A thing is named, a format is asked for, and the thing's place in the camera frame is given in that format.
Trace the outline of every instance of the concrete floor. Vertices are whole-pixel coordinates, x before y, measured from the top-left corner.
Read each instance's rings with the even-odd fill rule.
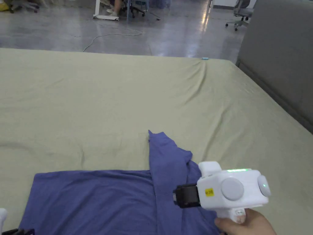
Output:
[[[177,57],[209,57],[236,61],[246,31],[235,32],[225,23],[234,19],[230,10],[210,9],[208,0],[173,0],[170,9],[151,9],[161,17],[138,15],[127,24],[92,20],[89,6],[41,8],[33,13],[0,13],[0,47],[83,51],[92,39],[103,34],[137,34],[110,27],[130,28],[139,36],[108,35],[95,39],[86,52]]]

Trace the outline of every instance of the folded shirt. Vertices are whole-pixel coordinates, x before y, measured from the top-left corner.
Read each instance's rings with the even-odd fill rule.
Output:
[[[150,170],[40,173],[20,228],[37,235],[219,234],[216,213],[174,205],[177,185],[201,177],[192,153],[149,131]]]

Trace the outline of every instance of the gray circular button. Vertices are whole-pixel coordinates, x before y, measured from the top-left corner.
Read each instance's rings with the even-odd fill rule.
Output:
[[[244,194],[244,186],[235,178],[227,178],[222,182],[222,193],[228,200],[236,201]]]
[[[258,184],[261,190],[261,193],[265,196],[265,197],[269,197],[271,196],[271,190],[269,189],[269,184],[266,180],[266,177],[263,175],[260,175],[258,177]]]

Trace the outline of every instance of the bed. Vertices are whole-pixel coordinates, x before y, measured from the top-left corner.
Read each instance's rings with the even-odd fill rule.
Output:
[[[144,170],[148,129],[193,161],[258,169],[278,234],[309,234],[313,136],[226,60],[0,49],[0,207],[19,225],[35,173]]]

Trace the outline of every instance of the white handheld device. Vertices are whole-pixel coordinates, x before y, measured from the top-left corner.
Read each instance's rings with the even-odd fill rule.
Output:
[[[220,218],[245,221],[245,208],[268,203],[271,195],[265,176],[258,170],[222,170],[217,162],[200,162],[202,177],[196,184],[179,185],[174,202],[181,208],[201,206]]]

